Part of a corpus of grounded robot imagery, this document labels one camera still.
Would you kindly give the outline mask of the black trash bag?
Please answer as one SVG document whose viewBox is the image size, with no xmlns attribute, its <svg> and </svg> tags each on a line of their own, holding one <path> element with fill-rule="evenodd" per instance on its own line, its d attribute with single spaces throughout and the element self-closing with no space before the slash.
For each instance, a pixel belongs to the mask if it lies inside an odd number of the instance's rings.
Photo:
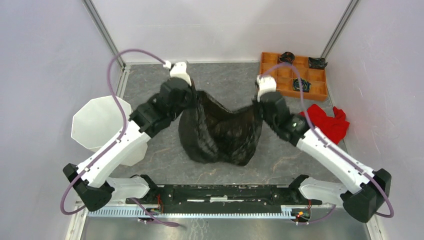
<svg viewBox="0 0 424 240">
<path fill-rule="evenodd" d="M 196 107 L 182 112 L 179 141 L 188 157 L 202 164 L 246 166 L 254 156 L 262 133 L 260 104 L 231 110 L 208 92 L 197 91 Z"/>
</svg>

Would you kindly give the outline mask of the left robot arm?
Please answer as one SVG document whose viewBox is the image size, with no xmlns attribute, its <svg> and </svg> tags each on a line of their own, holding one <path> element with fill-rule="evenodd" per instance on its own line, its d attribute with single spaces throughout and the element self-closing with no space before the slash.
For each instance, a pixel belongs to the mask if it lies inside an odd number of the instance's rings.
<svg viewBox="0 0 424 240">
<path fill-rule="evenodd" d="M 140 176 L 133 178 L 112 178 L 111 173 L 130 155 L 146 144 L 162 130 L 168 128 L 186 109 L 196 106 L 196 89 L 193 80 L 187 76 L 172 76 L 160 86 L 158 93 L 147 102 L 140 104 L 123 127 L 87 160 L 68 163 L 62 172 L 69 181 L 60 209 L 65 215 L 77 211 L 66 211 L 66 196 L 74 189 L 84 208 L 95 212 L 110 201 L 136 198 L 145 204 L 153 203 L 157 190 Z"/>
</svg>

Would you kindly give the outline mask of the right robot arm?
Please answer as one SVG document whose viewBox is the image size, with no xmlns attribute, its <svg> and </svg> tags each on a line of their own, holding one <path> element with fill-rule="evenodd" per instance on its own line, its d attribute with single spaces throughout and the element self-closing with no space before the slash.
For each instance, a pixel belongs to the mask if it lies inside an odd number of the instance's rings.
<svg viewBox="0 0 424 240">
<path fill-rule="evenodd" d="M 361 223 L 367 223 L 375 215 L 394 217 L 389 200 L 392 176 L 387 170 L 373 170 L 347 154 L 314 126 L 307 115 L 291 113 L 279 92 L 259 91 L 257 102 L 261 118 L 281 140 L 313 157 L 340 180 L 334 183 L 300 176 L 299 183 L 288 191 L 293 203 L 302 204 L 308 199 L 342 206 Z"/>
</svg>

